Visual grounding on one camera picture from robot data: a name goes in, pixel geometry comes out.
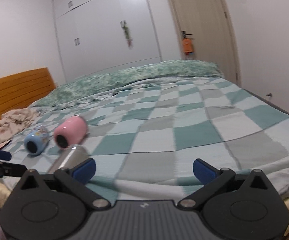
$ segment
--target wooden headboard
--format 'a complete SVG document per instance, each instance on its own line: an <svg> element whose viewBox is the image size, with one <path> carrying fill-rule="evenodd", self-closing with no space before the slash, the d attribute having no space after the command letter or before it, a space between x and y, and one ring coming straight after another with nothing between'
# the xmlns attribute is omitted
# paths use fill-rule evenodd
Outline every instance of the wooden headboard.
<svg viewBox="0 0 289 240"><path fill-rule="evenodd" d="M25 108L55 89L48 68L39 68L0 78L1 114Z"/></svg>

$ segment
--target bedspread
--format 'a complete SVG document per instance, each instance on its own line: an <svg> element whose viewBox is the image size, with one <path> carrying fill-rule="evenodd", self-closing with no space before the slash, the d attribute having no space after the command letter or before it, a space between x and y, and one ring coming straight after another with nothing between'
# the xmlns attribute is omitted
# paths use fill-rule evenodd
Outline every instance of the bedspread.
<svg viewBox="0 0 289 240"><path fill-rule="evenodd" d="M222 78L138 82L102 100L49 111L35 124L52 133L77 114L89 125L82 144L97 165L87 187L111 202L184 198L202 186L192 171L196 158L238 173L260 167L288 196L289 176L282 175L289 170L289 115ZM51 140L43 154L30 157L23 146L29 133L16 135L6 150L13 163L44 173L61 150ZM17 179L4 182L12 189Z"/></svg>

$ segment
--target pink cup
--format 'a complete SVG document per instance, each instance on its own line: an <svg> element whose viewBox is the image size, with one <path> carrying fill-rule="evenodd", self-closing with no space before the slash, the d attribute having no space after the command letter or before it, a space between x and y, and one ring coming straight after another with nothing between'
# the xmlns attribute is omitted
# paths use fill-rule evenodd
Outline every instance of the pink cup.
<svg viewBox="0 0 289 240"><path fill-rule="evenodd" d="M87 132L86 121L81 116L75 115L54 130L53 138L60 148L65 149L72 144L79 144Z"/></svg>

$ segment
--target white wardrobe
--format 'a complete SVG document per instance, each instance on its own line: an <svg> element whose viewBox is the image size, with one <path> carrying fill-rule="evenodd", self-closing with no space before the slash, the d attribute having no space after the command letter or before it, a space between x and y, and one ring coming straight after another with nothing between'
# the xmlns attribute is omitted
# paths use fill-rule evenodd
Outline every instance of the white wardrobe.
<svg viewBox="0 0 289 240"><path fill-rule="evenodd" d="M161 61L147 0L54 0L54 12L68 82L110 68Z"/></svg>

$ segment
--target blue cartoon cup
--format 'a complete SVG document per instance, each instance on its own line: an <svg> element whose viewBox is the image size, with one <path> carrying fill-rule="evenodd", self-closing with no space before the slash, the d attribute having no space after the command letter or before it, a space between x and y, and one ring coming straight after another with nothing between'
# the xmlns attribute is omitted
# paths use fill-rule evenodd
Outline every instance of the blue cartoon cup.
<svg viewBox="0 0 289 240"><path fill-rule="evenodd" d="M25 137L24 147L31 156L38 156L45 150L48 142L48 130L44 126L39 125Z"/></svg>

